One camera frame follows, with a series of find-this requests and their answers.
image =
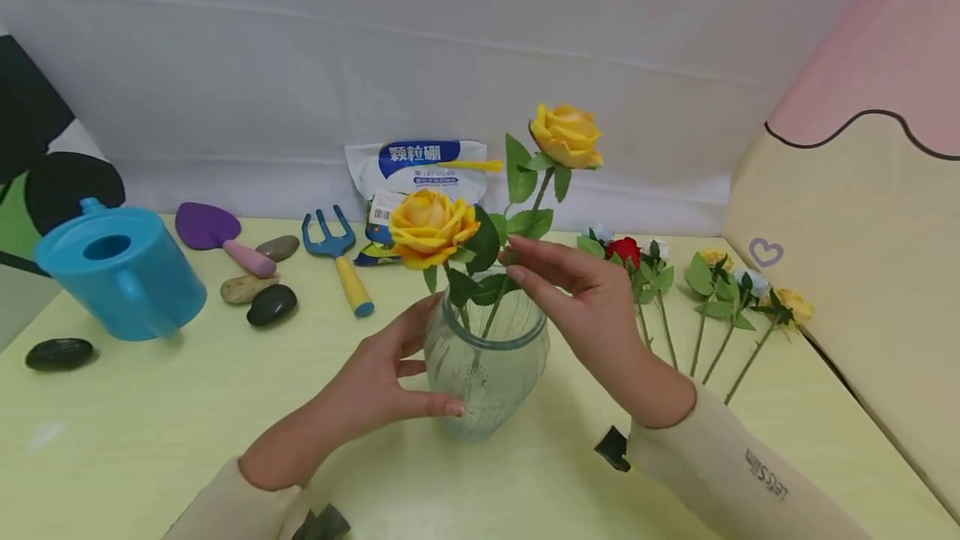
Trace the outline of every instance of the yellow rose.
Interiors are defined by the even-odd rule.
[[[602,135],[593,124],[593,113],[564,104],[550,111],[537,107],[530,119],[530,134],[539,149],[557,163],[571,169],[600,168],[603,157],[594,149]]]
[[[700,256],[703,257],[703,261],[706,261],[709,267],[715,266],[716,263],[720,263],[726,257],[727,262],[722,264],[722,268],[726,269],[728,273],[733,269],[733,257],[728,255],[724,249],[704,248],[700,251]]]
[[[794,292],[793,290],[788,290],[783,287],[778,287],[774,289],[774,293],[777,294],[777,299],[782,305],[786,308],[789,308],[793,312],[793,322],[797,325],[806,323],[813,317],[813,305],[810,302],[807,302],[806,298],[803,298],[803,295],[800,292]],[[763,295],[763,298],[760,299],[760,306],[770,307],[772,305],[770,300],[770,293]]]
[[[408,194],[390,216],[393,251],[411,269],[441,266],[479,229],[473,205],[435,190]]]

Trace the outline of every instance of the yellow table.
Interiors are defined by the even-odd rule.
[[[255,245],[298,234],[299,222],[248,219]],[[572,243],[572,234],[555,234]],[[697,330],[680,270],[717,238],[668,238],[677,286],[667,300],[683,366]],[[359,271],[377,312],[349,312],[333,261],[302,249],[279,264],[301,307],[270,331],[218,295],[240,271],[222,251],[187,251],[209,299],[181,342],[119,342],[62,293],[0,355],[2,538],[159,538],[227,458],[320,389],[360,338],[425,294],[402,267]],[[655,347],[663,330],[649,308]],[[752,315],[758,326],[763,320]],[[593,452],[629,421],[551,327],[549,364],[525,405],[486,443],[451,442],[435,422],[405,422],[344,447],[312,492],[352,523],[350,538],[713,538],[676,498],[642,474],[615,472]],[[723,330],[708,321],[705,357]],[[97,362],[68,374],[23,366],[46,338],[93,342]],[[757,339],[733,337],[710,382],[730,388]],[[425,378],[411,384],[423,387]],[[733,409],[876,538],[960,538],[960,528],[801,337],[776,336]]]

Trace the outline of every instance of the blue garden fork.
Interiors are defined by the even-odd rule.
[[[343,216],[340,205],[333,205],[333,211],[337,214],[337,218],[340,219],[340,225],[343,226],[346,234],[342,236],[330,234],[330,228],[327,227],[327,219],[323,218],[323,211],[317,209],[317,223],[320,224],[320,229],[323,230],[323,242],[310,242],[310,232],[308,231],[310,227],[310,213],[306,213],[306,216],[303,218],[303,225],[301,226],[303,248],[311,255],[333,257],[333,262],[335,266],[337,266],[337,273],[340,275],[340,283],[343,286],[343,294],[347,296],[347,302],[349,302],[353,314],[358,318],[365,318],[368,314],[373,313],[373,300],[371,300],[370,294],[367,294],[367,289],[363,286],[360,278],[358,278],[358,274],[353,270],[349,258],[343,256],[347,253],[347,250],[353,248],[353,244],[356,242],[356,235],[353,234],[353,228],[350,227],[347,218]]]

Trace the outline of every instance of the pebble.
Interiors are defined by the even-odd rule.
[[[297,306],[297,294],[282,283],[265,287],[254,296],[247,311],[247,321],[254,327],[269,325],[282,319]]]
[[[257,252],[279,263],[290,258],[299,248],[299,238],[296,236],[275,237],[272,241],[257,246]]]
[[[73,371],[89,363],[93,344],[81,338],[51,338],[27,352],[25,363],[36,371]]]
[[[264,288],[279,283],[279,276],[261,280],[255,275],[241,275],[230,278],[220,286],[220,298],[228,305],[246,305]]]

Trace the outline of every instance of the white backdrop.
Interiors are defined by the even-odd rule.
[[[718,234],[735,163],[848,0],[0,0],[134,204],[359,218],[343,144],[594,110],[555,227]],[[497,201],[495,182],[488,199]]]

